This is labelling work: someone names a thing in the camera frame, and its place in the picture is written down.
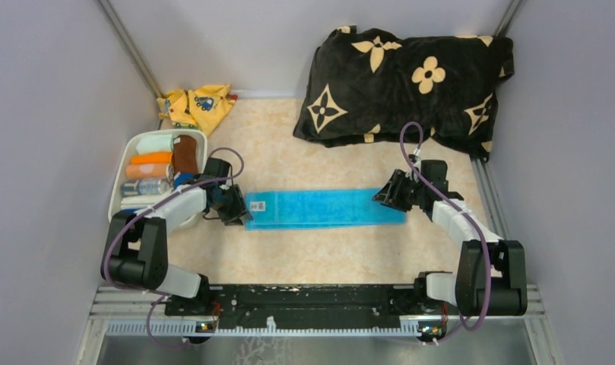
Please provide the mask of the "light blue towel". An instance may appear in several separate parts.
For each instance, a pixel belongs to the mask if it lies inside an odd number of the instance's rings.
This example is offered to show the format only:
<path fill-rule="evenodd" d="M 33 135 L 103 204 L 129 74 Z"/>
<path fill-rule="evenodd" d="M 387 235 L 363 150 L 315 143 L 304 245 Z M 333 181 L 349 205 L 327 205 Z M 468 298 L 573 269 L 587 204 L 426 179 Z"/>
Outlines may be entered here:
<path fill-rule="evenodd" d="M 372 200 L 377 188 L 249 192 L 251 230 L 315 230 L 396 225 L 406 214 Z"/>

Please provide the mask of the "brown towel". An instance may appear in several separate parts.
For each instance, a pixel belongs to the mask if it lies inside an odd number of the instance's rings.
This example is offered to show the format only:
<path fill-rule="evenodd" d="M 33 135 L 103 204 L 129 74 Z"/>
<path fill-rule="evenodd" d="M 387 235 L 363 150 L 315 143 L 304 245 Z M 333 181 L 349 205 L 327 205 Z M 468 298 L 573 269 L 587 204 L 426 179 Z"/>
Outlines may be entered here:
<path fill-rule="evenodd" d="M 179 135 L 173 140 L 173 172 L 198 174 L 197 141 L 190 135 Z"/>

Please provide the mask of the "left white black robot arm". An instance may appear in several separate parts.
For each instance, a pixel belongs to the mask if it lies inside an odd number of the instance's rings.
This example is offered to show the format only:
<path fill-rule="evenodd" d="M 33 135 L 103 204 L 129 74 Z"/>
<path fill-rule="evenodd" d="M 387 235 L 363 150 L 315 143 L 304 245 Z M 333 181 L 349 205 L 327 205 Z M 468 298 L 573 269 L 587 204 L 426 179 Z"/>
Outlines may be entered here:
<path fill-rule="evenodd" d="M 213 303 L 210 282 L 205 275 L 170 263 L 168 237 L 190 218 L 211 211 L 227 227 L 250 220 L 241 188 L 233 181 L 237 175 L 230 163 L 210 157 L 201 173 L 158 202 L 114 214 L 100 267 L 102 278 L 115 287 L 182 297 L 192 313 L 206 313 Z"/>

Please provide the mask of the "dark blue towel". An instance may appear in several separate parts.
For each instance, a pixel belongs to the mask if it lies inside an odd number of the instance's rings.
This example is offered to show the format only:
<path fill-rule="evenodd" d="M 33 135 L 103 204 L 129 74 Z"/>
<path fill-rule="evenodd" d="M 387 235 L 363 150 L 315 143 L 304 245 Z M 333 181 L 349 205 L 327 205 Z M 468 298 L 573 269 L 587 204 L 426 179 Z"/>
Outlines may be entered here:
<path fill-rule="evenodd" d="M 177 189 L 179 186 L 185 184 L 187 181 L 195 176 L 194 173 L 177 173 L 173 179 L 173 188 Z"/>

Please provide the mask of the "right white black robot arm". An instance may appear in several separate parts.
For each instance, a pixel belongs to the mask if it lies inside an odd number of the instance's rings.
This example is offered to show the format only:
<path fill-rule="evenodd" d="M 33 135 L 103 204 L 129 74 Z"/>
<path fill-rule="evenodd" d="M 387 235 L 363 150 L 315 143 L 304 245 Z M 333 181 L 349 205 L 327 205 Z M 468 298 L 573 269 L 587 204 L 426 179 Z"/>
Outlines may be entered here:
<path fill-rule="evenodd" d="M 449 190 L 447 163 L 423 160 L 412 172 L 395 170 L 372 197 L 387 208 L 419 208 L 460 249 L 456 271 L 423 271 L 414 281 L 413 303 L 433 313 L 442 303 L 464 317 L 522 316 L 528 308 L 525 251 L 485 227 L 464 198 Z"/>

